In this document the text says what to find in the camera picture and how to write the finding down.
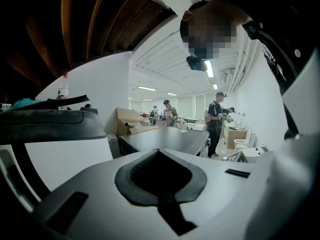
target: fluorescent light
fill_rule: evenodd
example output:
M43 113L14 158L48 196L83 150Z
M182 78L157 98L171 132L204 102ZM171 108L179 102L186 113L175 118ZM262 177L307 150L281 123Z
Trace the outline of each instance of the fluorescent light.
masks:
M208 74L208 77L210 78L213 78L214 77L214 71L212 70L212 65L211 65L211 61L210 60L206 60L204 62L206 64L206 67L207 67L207 74Z
M142 87L142 86L138 86L138 88L140 88L140 89L145 89L145 90L149 90L149 91L156 91L156 89L147 88L147 87Z

